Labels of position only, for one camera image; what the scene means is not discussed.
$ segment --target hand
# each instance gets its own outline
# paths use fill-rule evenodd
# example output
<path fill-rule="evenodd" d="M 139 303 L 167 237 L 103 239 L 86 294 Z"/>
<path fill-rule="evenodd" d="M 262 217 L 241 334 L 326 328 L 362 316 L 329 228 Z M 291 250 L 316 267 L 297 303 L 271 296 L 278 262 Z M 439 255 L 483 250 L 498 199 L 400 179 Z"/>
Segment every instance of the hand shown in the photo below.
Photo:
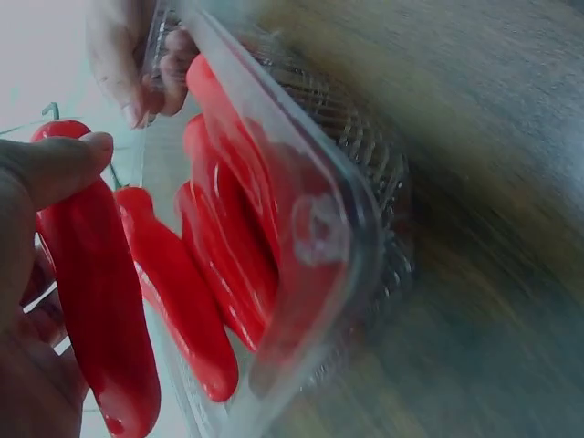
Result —
<path fill-rule="evenodd" d="M 154 0 L 89 0 L 87 43 L 93 75 L 107 96 L 116 100 L 131 128 L 148 122 L 146 115 L 171 116 L 186 97 L 184 75 L 197 54 L 183 29 L 165 40 L 168 53 L 161 59 L 163 91 L 150 91 L 149 78 L 142 78 Z"/>
<path fill-rule="evenodd" d="M 78 438 L 87 384 L 69 347 L 57 291 L 35 249 L 36 212 L 87 187 L 110 162 L 112 139 L 0 141 L 0 425 L 3 436 Z"/>

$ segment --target plastic packaging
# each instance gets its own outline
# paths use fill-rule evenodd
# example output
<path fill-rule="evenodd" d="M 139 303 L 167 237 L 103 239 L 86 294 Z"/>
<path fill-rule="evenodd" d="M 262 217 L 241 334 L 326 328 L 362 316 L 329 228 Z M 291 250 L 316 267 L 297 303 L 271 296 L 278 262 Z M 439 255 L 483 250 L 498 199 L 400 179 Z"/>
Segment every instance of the plastic packaging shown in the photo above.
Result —
<path fill-rule="evenodd" d="M 240 182 L 269 191 L 279 284 L 257 353 L 247 353 L 232 338 L 241 379 L 228 403 L 204 396 L 169 339 L 165 359 L 193 436 L 256 438 L 300 390 L 326 385 L 354 340 L 375 329 L 388 297 L 408 287 L 407 163 L 395 150 L 399 138 L 393 131 L 386 137 L 387 130 L 364 115 L 339 83 L 258 29 L 229 25 L 227 32 L 192 0 L 159 1 L 144 65 L 155 89 L 162 87 L 164 39 L 179 23 L 234 112 L 226 115 L 220 99 L 199 99 L 213 147 Z M 189 178 L 181 143 L 196 107 L 187 99 L 178 117 L 157 119 L 147 129 L 144 156 L 144 186 L 157 213 L 175 229 L 166 198 Z M 234 126 L 234 117 L 241 126 Z M 238 147 L 226 147 L 225 136 Z M 152 158 L 159 157 L 156 148 L 174 158 Z M 262 211 L 265 194 L 258 193 L 248 197 Z M 161 325 L 160 336 L 164 332 Z"/>

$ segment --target pepper stem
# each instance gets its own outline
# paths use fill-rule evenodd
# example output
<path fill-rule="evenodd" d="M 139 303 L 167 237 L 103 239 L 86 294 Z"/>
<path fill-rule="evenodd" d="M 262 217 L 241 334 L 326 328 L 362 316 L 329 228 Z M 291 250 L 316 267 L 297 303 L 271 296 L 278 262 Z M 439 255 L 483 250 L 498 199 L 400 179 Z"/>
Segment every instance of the pepper stem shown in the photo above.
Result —
<path fill-rule="evenodd" d="M 56 102 L 49 103 L 45 109 L 42 110 L 41 114 L 46 116 L 50 111 L 53 112 L 53 120 L 59 120 L 60 114 L 58 112 L 58 104 Z"/>
<path fill-rule="evenodd" d="M 125 185 L 121 184 L 120 178 L 118 178 L 118 174 L 116 173 L 116 170 L 113 168 L 113 165 L 110 163 L 110 164 L 108 164 L 108 167 L 109 167 L 109 171 L 111 172 L 111 176 L 113 178 L 114 191 L 119 190 L 119 189 L 123 189 L 124 187 L 126 187 Z"/>

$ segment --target wooden surface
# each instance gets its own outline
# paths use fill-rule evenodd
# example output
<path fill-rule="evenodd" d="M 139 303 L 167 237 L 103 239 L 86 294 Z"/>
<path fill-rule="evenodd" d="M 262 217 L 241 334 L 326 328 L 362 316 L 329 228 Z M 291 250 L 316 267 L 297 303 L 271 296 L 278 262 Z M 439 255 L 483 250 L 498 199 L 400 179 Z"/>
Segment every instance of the wooden surface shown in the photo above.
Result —
<path fill-rule="evenodd" d="M 271 434 L 583 436 L 584 3 L 278 0 L 251 12 L 401 127 L 415 207 L 413 290 Z"/>

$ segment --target red pepper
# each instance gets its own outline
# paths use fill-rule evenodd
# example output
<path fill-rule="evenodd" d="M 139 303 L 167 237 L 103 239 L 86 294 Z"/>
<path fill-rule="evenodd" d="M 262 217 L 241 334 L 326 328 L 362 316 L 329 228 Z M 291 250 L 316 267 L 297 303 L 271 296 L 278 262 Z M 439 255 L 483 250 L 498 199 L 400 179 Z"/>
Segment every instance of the red pepper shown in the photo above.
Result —
<path fill-rule="evenodd" d="M 225 280 L 240 299 L 251 303 L 260 322 L 267 326 L 276 301 L 277 273 L 272 257 L 256 238 L 254 224 L 247 220 L 245 194 L 229 168 L 210 142 L 202 115 L 194 117 L 184 130 L 184 148 L 193 164 L 193 193 L 202 204 L 209 203 L 212 220 L 219 231 L 219 245 L 214 248 L 229 264 Z"/>
<path fill-rule="evenodd" d="M 266 167 L 266 151 L 260 151 L 255 145 L 202 55 L 191 64 L 186 83 L 201 105 L 207 127 L 213 132 L 214 140 L 220 143 L 221 157 L 242 186 L 279 264 L 278 206 Z"/>
<path fill-rule="evenodd" d="M 164 318 L 209 398 L 225 402 L 237 387 L 237 360 L 211 291 L 181 239 L 154 216 L 145 190 L 130 187 L 114 196 L 142 294 Z"/>
<path fill-rule="evenodd" d="M 53 111 L 53 121 L 45 123 L 38 128 L 33 134 L 31 141 L 40 141 L 49 137 L 69 137 L 70 139 L 78 139 L 85 134 L 89 134 L 90 130 L 87 126 L 77 120 L 60 120 L 58 106 L 55 102 L 50 103 L 43 109 L 43 115 Z"/>
<path fill-rule="evenodd" d="M 73 120 L 44 128 L 33 141 L 89 132 Z M 109 432 L 146 436 L 158 418 L 161 389 L 140 282 L 111 190 L 99 179 L 41 211 L 37 225 L 55 270 L 71 345 Z"/>
<path fill-rule="evenodd" d="M 232 266 L 224 258 L 224 236 L 213 219 L 211 205 L 204 196 L 193 196 L 190 181 L 181 186 L 174 202 L 182 219 L 182 239 L 211 288 L 224 323 L 250 351 L 257 351 L 265 326 L 256 317 L 251 303 L 234 290 L 239 285 L 225 280 L 224 272 L 229 276 Z"/>

